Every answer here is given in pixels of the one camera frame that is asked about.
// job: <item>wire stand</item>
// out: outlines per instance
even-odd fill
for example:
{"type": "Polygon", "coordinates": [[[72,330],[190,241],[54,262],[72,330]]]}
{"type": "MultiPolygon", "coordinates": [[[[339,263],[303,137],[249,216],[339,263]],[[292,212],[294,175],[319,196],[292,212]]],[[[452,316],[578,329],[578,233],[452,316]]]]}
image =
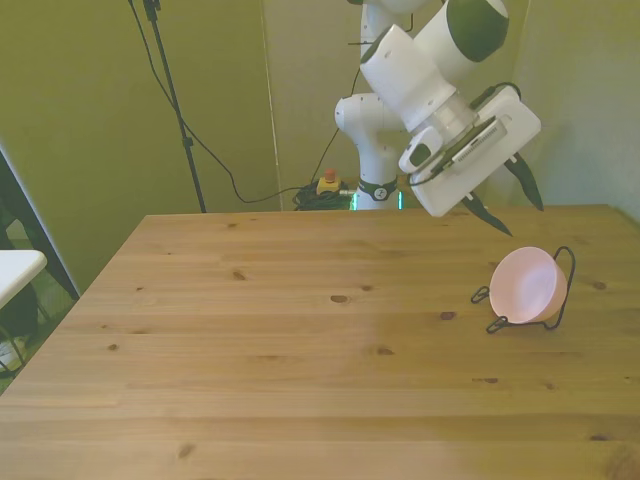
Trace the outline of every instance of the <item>wire stand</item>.
{"type": "Polygon", "coordinates": [[[20,366],[18,368],[16,368],[15,370],[10,370],[9,367],[5,363],[0,362],[0,367],[2,367],[2,369],[3,369],[3,370],[0,370],[0,378],[11,377],[11,378],[15,379],[16,376],[18,375],[18,373],[20,372],[20,370],[22,370],[27,363],[26,363],[24,357],[22,356],[22,353],[20,353],[20,349],[18,348],[18,345],[16,344],[14,338],[1,325],[0,325],[0,335],[4,336],[7,340],[9,340],[9,343],[11,344],[11,347],[15,351],[16,356],[18,357],[18,360],[20,360],[20,366]]]}
{"type": "Polygon", "coordinates": [[[162,59],[162,66],[164,67],[164,73],[167,77],[167,85],[169,87],[169,93],[171,94],[171,103],[173,109],[178,117],[178,125],[180,126],[180,133],[182,135],[182,146],[187,154],[187,161],[189,162],[189,168],[191,169],[191,177],[193,178],[193,186],[198,196],[198,203],[200,204],[200,211],[207,213],[207,207],[204,203],[204,197],[202,195],[202,188],[200,187],[200,180],[198,179],[198,171],[196,170],[196,163],[193,159],[193,139],[187,135],[187,129],[182,119],[182,113],[180,112],[180,104],[178,103],[178,95],[176,94],[175,87],[173,86],[173,78],[171,77],[171,71],[169,70],[169,62],[164,52],[164,45],[162,44],[162,38],[160,37],[160,29],[158,28],[158,14],[157,10],[160,10],[160,0],[143,0],[144,9],[147,12],[147,18],[151,22],[151,28],[153,28],[153,34],[156,37],[156,43],[158,44],[158,52],[162,59]]]}
{"type": "MultiPolygon", "coordinates": [[[[557,260],[560,254],[565,251],[571,256],[571,273],[569,274],[569,280],[567,281],[567,296],[564,299],[564,303],[562,304],[562,308],[560,309],[560,313],[558,314],[558,318],[553,325],[548,324],[547,322],[531,322],[531,323],[509,323],[509,319],[507,317],[499,317],[495,320],[491,325],[487,327],[487,333],[489,335],[494,335],[498,333],[503,328],[509,327],[529,327],[531,325],[542,325],[545,330],[551,331],[555,330],[562,323],[562,317],[564,316],[564,309],[567,306],[567,301],[569,300],[569,294],[571,293],[571,285],[573,284],[573,277],[576,273],[576,256],[573,251],[569,247],[560,247],[556,254],[553,256],[554,260],[557,260]]],[[[480,287],[476,293],[471,297],[471,303],[477,305],[481,303],[483,300],[489,298],[490,295],[489,287],[484,286],[480,287]]]]}

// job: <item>pink bowl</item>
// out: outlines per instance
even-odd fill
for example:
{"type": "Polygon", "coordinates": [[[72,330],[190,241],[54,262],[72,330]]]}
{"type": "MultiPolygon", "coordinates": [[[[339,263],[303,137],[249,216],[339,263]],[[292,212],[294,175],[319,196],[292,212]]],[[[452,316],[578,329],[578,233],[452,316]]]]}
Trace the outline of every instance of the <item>pink bowl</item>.
{"type": "Polygon", "coordinates": [[[567,279],[544,250],[525,247],[505,257],[491,278],[493,311],[509,323],[548,320],[567,296],[567,279]]]}

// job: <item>white table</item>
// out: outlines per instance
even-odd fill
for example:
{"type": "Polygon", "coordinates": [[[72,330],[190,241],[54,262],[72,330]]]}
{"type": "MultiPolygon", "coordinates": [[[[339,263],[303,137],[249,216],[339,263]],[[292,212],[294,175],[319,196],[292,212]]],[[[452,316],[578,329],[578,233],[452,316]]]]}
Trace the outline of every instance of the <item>white table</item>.
{"type": "Polygon", "coordinates": [[[46,265],[46,257],[36,250],[0,250],[0,308],[46,265]]]}

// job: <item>black cable bundle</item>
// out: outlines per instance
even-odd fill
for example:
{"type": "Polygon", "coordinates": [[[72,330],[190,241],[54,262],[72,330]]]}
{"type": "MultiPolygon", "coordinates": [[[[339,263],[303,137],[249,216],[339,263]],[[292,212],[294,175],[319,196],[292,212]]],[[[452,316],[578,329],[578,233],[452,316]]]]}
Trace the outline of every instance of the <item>black cable bundle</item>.
{"type": "MultiPolygon", "coordinates": [[[[150,10],[152,10],[152,7],[157,4],[157,0],[148,0],[148,2],[149,3],[144,3],[144,5],[145,5],[145,7],[148,7],[150,10]]],[[[235,179],[231,169],[220,159],[220,157],[218,155],[216,155],[213,152],[213,150],[211,148],[209,148],[202,140],[200,140],[200,137],[198,137],[198,135],[196,135],[196,133],[191,129],[191,127],[189,127],[189,125],[187,124],[185,119],[182,117],[182,113],[177,108],[177,106],[174,104],[174,101],[172,100],[171,96],[169,95],[169,92],[167,91],[167,89],[165,88],[164,84],[160,80],[160,77],[159,77],[159,75],[158,75],[158,73],[156,71],[155,65],[153,63],[153,57],[151,56],[151,49],[149,48],[149,43],[148,43],[147,37],[146,37],[146,35],[144,33],[144,29],[142,28],[142,23],[140,22],[140,18],[138,17],[138,12],[136,11],[136,8],[135,8],[135,6],[133,4],[133,0],[128,0],[128,3],[129,3],[129,6],[131,7],[131,11],[133,13],[136,25],[138,27],[138,31],[140,32],[140,36],[141,36],[142,42],[144,44],[144,49],[145,49],[145,52],[147,54],[147,59],[149,60],[149,65],[151,67],[151,72],[152,72],[156,82],[158,83],[158,85],[162,89],[162,93],[164,93],[164,96],[166,97],[167,101],[169,102],[169,105],[171,105],[173,110],[176,112],[176,115],[178,116],[178,119],[181,122],[181,124],[184,125],[185,131],[191,134],[193,139],[220,165],[220,167],[222,167],[222,169],[225,171],[225,173],[229,176],[229,180],[231,182],[231,186],[233,187],[233,191],[234,191],[236,197],[238,198],[238,200],[240,200],[242,203],[245,203],[245,204],[259,203],[259,202],[264,202],[265,200],[269,200],[271,198],[277,197],[277,196],[281,195],[282,193],[293,191],[293,190],[298,190],[300,192],[300,194],[296,195],[296,198],[298,199],[297,201],[299,203],[296,203],[296,205],[299,208],[296,208],[296,210],[319,210],[320,208],[307,208],[307,207],[320,206],[320,205],[327,205],[328,207],[331,207],[332,205],[334,205],[336,203],[336,201],[337,201],[336,198],[329,199],[329,198],[327,198],[328,196],[326,196],[326,195],[322,196],[322,198],[319,198],[317,195],[315,195],[315,189],[316,189],[316,186],[318,185],[318,183],[316,182],[315,184],[313,184],[313,181],[315,180],[315,177],[316,177],[318,171],[320,170],[320,167],[321,167],[321,165],[322,165],[327,153],[329,152],[329,149],[331,148],[331,146],[333,145],[334,140],[338,136],[339,129],[335,130],[333,136],[331,137],[331,140],[329,141],[329,144],[325,148],[324,153],[322,154],[322,157],[320,158],[320,161],[318,162],[316,170],[314,171],[312,179],[311,179],[312,185],[307,185],[305,187],[285,188],[283,190],[280,190],[277,193],[274,193],[272,195],[268,195],[268,196],[263,197],[263,198],[258,198],[258,199],[255,199],[255,200],[245,199],[240,194],[240,192],[238,191],[238,187],[237,187],[237,184],[236,184],[236,179],[235,179]]],[[[360,69],[358,69],[358,72],[356,73],[356,76],[353,79],[353,84],[352,84],[352,87],[351,87],[351,95],[353,95],[353,92],[356,89],[356,84],[358,82],[358,77],[359,76],[360,76],[360,69]]],[[[194,181],[196,182],[197,185],[199,185],[199,180],[197,179],[197,172],[195,172],[195,169],[194,169],[194,181]]]]}
{"type": "MultiPolygon", "coordinates": [[[[307,212],[311,210],[348,210],[351,205],[351,195],[340,195],[340,192],[323,192],[320,195],[316,193],[318,182],[313,182],[301,188],[293,197],[293,203],[296,205],[296,212],[307,212]]],[[[342,182],[341,190],[347,190],[349,186],[342,182]]]]}

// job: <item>wood grain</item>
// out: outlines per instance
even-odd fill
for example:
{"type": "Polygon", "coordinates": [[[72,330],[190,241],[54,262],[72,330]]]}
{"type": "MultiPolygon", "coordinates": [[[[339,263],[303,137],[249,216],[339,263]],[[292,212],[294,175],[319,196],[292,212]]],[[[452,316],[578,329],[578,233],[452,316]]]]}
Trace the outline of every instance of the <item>wood grain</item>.
{"type": "Polygon", "coordinates": [[[0,478],[640,478],[637,227],[497,214],[147,217],[0,398],[0,478]],[[488,336],[526,245],[576,252],[564,325],[488,336]]]}

